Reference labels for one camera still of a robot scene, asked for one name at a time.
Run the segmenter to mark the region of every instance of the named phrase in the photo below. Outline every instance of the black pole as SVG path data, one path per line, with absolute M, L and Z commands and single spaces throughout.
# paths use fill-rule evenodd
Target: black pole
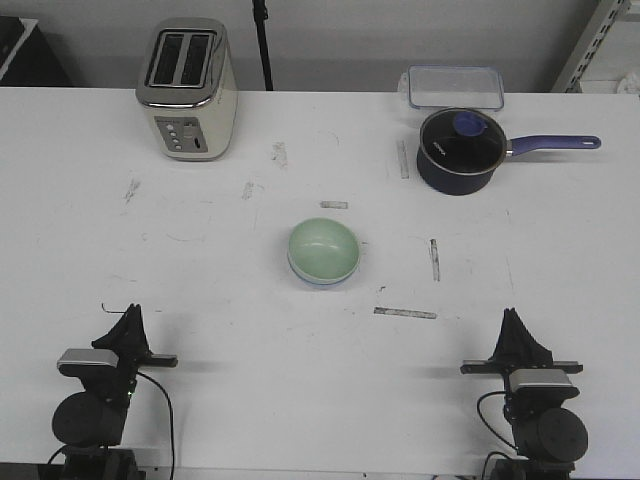
M 253 0 L 253 20 L 256 22 L 258 32 L 258 46 L 260 47 L 260 59 L 262 60 L 262 73 L 264 74 L 265 90 L 273 90 L 271 80 L 271 63 L 269 62 L 269 48 L 267 47 L 267 35 L 264 30 L 264 21 L 269 18 L 265 0 Z

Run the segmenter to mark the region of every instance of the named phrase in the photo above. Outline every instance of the silver toaster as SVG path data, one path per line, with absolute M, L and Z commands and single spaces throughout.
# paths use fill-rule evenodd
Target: silver toaster
M 136 97 L 166 155 L 202 161 L 224 153 L 238 102 L 224 25 L 207 18 L 160 23 L 147 48 Z

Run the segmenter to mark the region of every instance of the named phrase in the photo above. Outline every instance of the white wall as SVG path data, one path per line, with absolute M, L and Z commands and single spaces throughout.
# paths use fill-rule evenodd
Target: white wall
M 396 88 L 412 63 L 491 65 L 507 91 L 547 91 L 597 0 L 267 0 L 276 89 Z M 205 16 L 229 31 L 242 89 L 262 89 L 251 0 L 2 0 L 40 19 L 79 86 L 135 86 L 153 27 Z

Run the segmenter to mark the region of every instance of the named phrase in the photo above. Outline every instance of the saucepan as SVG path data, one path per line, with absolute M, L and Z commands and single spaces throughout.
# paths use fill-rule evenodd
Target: saucepan
M 430 115 L 420 129 L 418 171 L 433 188 L 467 195 L 484 187 L 506 157 L 537 149 L 595 149 L 589 135 L 534 135 L 508 140 L 491 117 L 477 110 L 447 108 Z

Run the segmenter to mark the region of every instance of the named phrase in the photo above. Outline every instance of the purple pan handle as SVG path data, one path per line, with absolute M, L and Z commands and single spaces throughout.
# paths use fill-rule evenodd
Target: purple pan handle
M 538 150 L 540 148 L 600 148 L 602 142 L 598 137 L 587 135 L 532 135 L 511 139 L 511 156 Z

